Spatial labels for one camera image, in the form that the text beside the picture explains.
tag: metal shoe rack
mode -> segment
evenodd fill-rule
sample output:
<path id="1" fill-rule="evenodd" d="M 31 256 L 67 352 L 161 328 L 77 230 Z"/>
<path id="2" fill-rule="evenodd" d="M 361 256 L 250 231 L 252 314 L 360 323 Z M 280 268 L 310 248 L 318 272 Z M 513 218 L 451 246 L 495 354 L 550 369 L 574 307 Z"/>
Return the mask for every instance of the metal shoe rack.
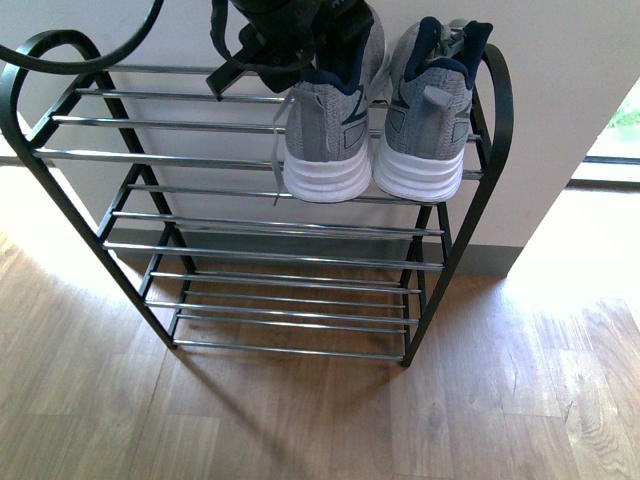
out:
<path id="1" fill-rule="evenodd" d="M 63 45 L 73 46 L 86 59 L 99 55 L 93 43 L 85 35 L 75 31 L 42 33 L 26 42 L 21 51 L 40 57 L 49 50 Z M 99 74 L 80 75 L 50 107 L 29 138 L 25 138 L 18 125 L 17 105 L 28 72 L 8 66 L 2 75 L 0 85 L 0 127 L 22 162 L 35 175 L 133 305 L 170 349 L 189 346 L 335 355 L 399 361 L 409 366 L 500 177 L 511 144 L 513 99 L 507 66 L 500 51 L 493 45 L 487 46 L 483 60 L 488 66 L 493 84 L 494 125 L 490 135 L 479 95 L 474 92 L 473 134 L 470 135 L 469 142 L 477 149 L 479 168 L 465 170 L 463 178 L 465 182 L 474 182 L 477 186 L 455 238 L 451 235 L 446 203 L 417 204 L 382 193 L 361 196 L 353 202 L 413 205 L 419 212 L 413 228 L 281 223 L 264 219 L 241 220 L 215 215 L 204 218 L 172 213 L 168 201 L 170 195 L 245 196 L 265 202 L 272 202 L 276 195 L 273 191 L 246 191 L 242 185 L 215 189 L 165 185 L 159 182 L 159 176 L 156 176 L 154 171 L 157 167 L 269 171 L 270 162 L 266 158 L 261 161 L 237 161 L 149 155 L 145 153 L 136 133 L 138 129 L 244 132 L 255 135 L 272 134 L 271 126 L 133 119 L 125 111 L 123 99 L 152 99 L 170 103 L 173 100 L 212 102 L 213 98 L 203 94 L 119 90 L 110 74 L 113 71 L 128 71 L 132 74 L 152 72 L 165 76 L 175 72 L 210 73 L 207 69 L 119 65 Z M 88 96 L 104 99 L 111 118 L 70 116 L 74 107 Z M 223 99 L 223 102 L 260 104 L 278 104 L 281 101 L 280 98 L 248 95 L 229 95 Z M 215 102 L 210 105 L 211 108 L 216 107 Z M 386 104 L 377 102 L 377 106 L 385 108 Z M 46 145 L 55 132 L 69 124 L 117 128 L 129 153 L 78 152 L 47 148 Z M 278 127 L 278 130 L 280 133 L 284 131 L 281 127 Z M 380 133 L 371 131 L 374 138 L 379 138 Z M 131 164 L 97 232 L 85 222 L 51 175 L 45 159 Z M 126 211 L 125 207 L 132 192 L 140 191 L 150 195 L 157 212 Z M 307 206 L 286 193 L 282 194 L 281 198 L 281 202 L 299 202 L 300 209 Z M 432 212 L 438 217 L 439 228 L 427 228 Z M 125 219 L 153 221 L 163 225 L 163 230 L 158 232 L 157 243 L 115 243 L 110 240 L 116 223 Z M 309 239 L 314 238 L 345 242 L 404 238 L 407 250 L 403 258 L 387 260 L 350 256 L 310 256 L 304 253 L 304 249 L 300 250 L 303 253 L 269 253 L 262 249 L 236 251 L 226 245 L 202 248 L 187 243 L 189 236 L 185 232 L 194 226 L 201 230 L 212 229 L 235 235 L 293 236 L 297 240 L 292 247 L 293 250 L 295 245 L 303 246 Z M 429 259 L 425 258 L 425 237 L 435 237 L 439 240 L 442 247 L 442 255 L 439 258 L 441 261 L 428 261 Z M 112 257 L 111 251 L 147 255 L 148 267 L 139 286 L 130 282 L 119 263 Z M 181 271 L 163 271 L 161 265 L 167 263 L 163 258 L 179 259 L 180 262 L 172 264 L 181 265 Z M 233 268 L 228 267 L 229 263 L 233 265 L 236 261 L 237 264 Z M 224 265 L 216 268 L 216 262 L 222 262 Z M 247 269 L 247 264 L 263 265 L 265 270 Z M 298 270 L 292 273 L 291 266 L 298 267 Z M 345 271 L 355 273 L 344 276 Z M 381 271 L 386 272 L 384 280 L 375 275 L 372 277 L 373 273 Z M 159 281 L 181 284 L 180 293 L 173 301 L 149 298 L 152 283 Z M 157 312 L 166 309 L 173 312 L 172 316 L 165 315 L 167 318 L 161 320 L 162 315 L 158 315 Z M 233 341 L 216 337 L 216 331 L 229 325 L 239 329 L 256 330 L 258 333 L 255 338 L 258 340 L 247 341 L 246 335 L 242 334 L 235 335 Z M 328 334 L 330 338 L 345 335 L 348 340 L 329 343 L 341 348 L 316 348 L 313 343 L 309 347 L 309 342 L 315 339 L 322 344 L 320 338 L 323 334 Z M 307 335 L 302 347 L 295 345 L 300 335 Z M 380 341 L 372 341 L 372 338 L 380 338 Z M 384 351 L 373 353 L 366 350 L 372 344 L 383 345 Z"/>

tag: gray baseboard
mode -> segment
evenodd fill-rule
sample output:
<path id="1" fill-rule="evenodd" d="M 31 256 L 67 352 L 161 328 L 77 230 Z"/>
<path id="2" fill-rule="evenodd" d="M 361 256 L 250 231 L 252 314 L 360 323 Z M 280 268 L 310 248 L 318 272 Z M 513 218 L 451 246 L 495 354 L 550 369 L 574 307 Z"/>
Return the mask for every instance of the gray baseboard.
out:
<path id="1" fill-rule="evenodd" d="M 371 258 L 382 260 L 404 260 L 409 242 L 404 240 L 335 240 L 304 239 L 296 237 L 267 235 L 231 235 L 218 233 L 185 232 L 185 240 L 192 248 L 215 248 L 245 252 L 296 253 L 299 255 Z M 114 229 L 109 237 L 111 242 L 155 245 L 160 232 L 151 230 Z M 425 242 L 425 258 L 434 262 L 442 261 L 439 243 Z M 490 275 L 505 277 L 522 247 L 496 245 L 469 245 L 465 251 L 457 274 Z M 140 258 L 143 254 L 120 252 L 119 256 Z"/>

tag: sneaker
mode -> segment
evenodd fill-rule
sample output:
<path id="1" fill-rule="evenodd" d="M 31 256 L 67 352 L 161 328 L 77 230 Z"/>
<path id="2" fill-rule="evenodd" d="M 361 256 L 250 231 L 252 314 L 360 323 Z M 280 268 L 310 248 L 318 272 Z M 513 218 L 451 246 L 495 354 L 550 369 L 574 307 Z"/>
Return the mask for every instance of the sneaker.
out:
<path id="1" fill-rule="evenodd" d="M 391 195 L 451 198 L 462 179 L 472 89 L 493 26 L 424 18 L 400 39 L 391 62 L 393 96 L 374 159 Z"/>
<path id="2" fill-rule="evenodd" d="M 388 83 L 390 64 L 380 18 L 371 13 L 373 24 L 350 53 L 319 51 L 316 68 L 291 89 L 283 180 L 301 200 L 342 202 L 371 181 L 368 107 Z"/>

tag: white sneaker sole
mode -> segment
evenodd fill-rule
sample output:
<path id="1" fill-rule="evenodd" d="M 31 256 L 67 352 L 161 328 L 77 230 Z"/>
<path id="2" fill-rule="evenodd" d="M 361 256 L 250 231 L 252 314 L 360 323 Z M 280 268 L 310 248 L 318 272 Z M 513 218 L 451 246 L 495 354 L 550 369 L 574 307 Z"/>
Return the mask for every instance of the white sneaker sole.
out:
<path id="1" fill-rule="evenodd" d="M 337 162 L 308 162 L 294 157 L 285 146 L 282 176 L 289 193 L 300 200 L 337 203 L 362 194 L 371 182 L 371 142 L 358 153 Z"/>
<path id="2" fill-rule="evenodd" d="M 393 150 L 384 134 L 373 160 L 373 179 L 385 192 L 418 202 L 443 202 L 460 187 L 464 148 L 451 160 L 431 160 Z"/>

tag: wooden floor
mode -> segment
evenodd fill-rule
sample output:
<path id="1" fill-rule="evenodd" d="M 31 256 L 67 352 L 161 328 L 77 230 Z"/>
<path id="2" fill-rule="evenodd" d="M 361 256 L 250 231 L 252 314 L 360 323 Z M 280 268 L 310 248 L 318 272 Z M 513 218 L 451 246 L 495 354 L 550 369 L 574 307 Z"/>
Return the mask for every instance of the wooden floor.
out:
<path id="1" fill-rule="evenodd" d="M 563 193 L 507 279 L 454 280 L 405 370 L 169 352 L 0 167 L 0 477 L 638 479 L 639 211 Z"/>

